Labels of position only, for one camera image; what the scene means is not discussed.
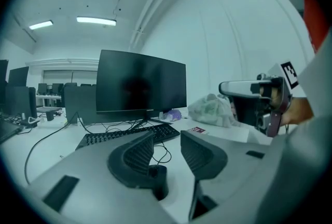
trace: red sleeve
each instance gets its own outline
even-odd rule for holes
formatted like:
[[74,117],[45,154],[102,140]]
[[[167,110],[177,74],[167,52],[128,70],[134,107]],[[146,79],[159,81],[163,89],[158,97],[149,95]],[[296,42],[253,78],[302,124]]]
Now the red sleeve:
[[311,37],[312,47],[317,53],[329,30],[329,24],[317,0],[305,0],[303,19]]

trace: table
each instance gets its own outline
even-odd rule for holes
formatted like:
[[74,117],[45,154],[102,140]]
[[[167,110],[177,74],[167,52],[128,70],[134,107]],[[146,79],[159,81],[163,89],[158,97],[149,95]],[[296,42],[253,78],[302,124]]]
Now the table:
[[43,107],[45,107],[45,100],[61,100],[61,96],[57,95],[36,95],[36,99],[43,99]]
[[[66,119],[64,115],[60,117],[56,116],[50,122],[44,118],[44,121],[40,122],[38,127],[34,128],[30,133],[13,136],[0,145],[0,153],[16,184],[23,187],[27,186],[24,178],[24,163],[32,146],[41,138],[63,127],[65,123]],[[129,127],[129,124],[122,123],[113,128],[125,130]],[[178,131],[200,127],[207,130],[211,136],[238,142],[256,142],[266,145],[271,143],[270,138],[247,125],[243,127],[222,128],[199,123],[187,118],[174,122],[172,127]],[[88,130],[92,133],[105,132],[105,128],[101,124],[93,125]],[[29,180],[33,181],[62,158],[74,152],[86,133],[80,125],[69,125],[67,128],[39,143],[33,150],[28,162],[27,175]],[[168,168],[167,180],[169,194],[164,200],[160,201],[160,204],[178,223],[186,223],[193,195],[194,176],[181,154],[180,137],[176,137],[164,144],[171,152],[172,160],[169,163],[163,164]],[[154,158],[156,160],[159,160],[164,154],[164,148],[154,148]],[[168,159],[169,155],[167,154],[163,161],[167,161]],[[157,162],[152,159],[150,164],[157,164]]]

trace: plastic bag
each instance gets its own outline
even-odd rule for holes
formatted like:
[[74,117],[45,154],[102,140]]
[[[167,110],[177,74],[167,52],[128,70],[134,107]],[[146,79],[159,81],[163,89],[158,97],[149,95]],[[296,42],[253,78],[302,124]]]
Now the plastic bag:
[[229,100],[222,95],[209,94],[188,106],[188,115],[195,121],[219,127],[240,126],[235,120]]

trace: black keyboard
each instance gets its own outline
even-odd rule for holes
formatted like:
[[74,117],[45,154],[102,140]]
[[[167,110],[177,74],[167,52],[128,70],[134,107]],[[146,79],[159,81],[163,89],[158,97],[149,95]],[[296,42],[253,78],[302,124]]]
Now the black keyboard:
[[86,134],[81,142],[78,144],[77,149],[93,145],[99,142],[108,141],[111,139],[115,139],[118,137],[122,137],[124,135],[130,135],[134,133],[140,133],[145,131],[152,131],[154,133],[154,144],[162,142],[167,139],[171,139],[180,135],[180,133],[172,128],[169,124],[160,124],[155,125],[153,127],[144,127],[144,128],[137,128],[134,130],[127,130],[127,131],[115,131],[110,133],[98,133],[98,134]]

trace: ceiling light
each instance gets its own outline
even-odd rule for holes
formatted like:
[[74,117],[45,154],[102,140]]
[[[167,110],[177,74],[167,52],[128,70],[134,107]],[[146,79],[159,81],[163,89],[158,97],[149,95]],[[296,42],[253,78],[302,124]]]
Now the ceiling light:
[[88,18],[88,17],[77,17],[77,22],[85,23],[97,23],[103,25],[115,26],[116,20],[114,19],[98,19],[98,18]]
[[38,29],[40,27],[48,27],[48,26],[52,26],[53,25],[53,22],[51,20],[49,21],[46,21],[46,22],[43,22],[43,23],[38,23],[38,24],[35,24],[35,25],[31,25],[29,26],[30,30],[35,30],[35,29]]

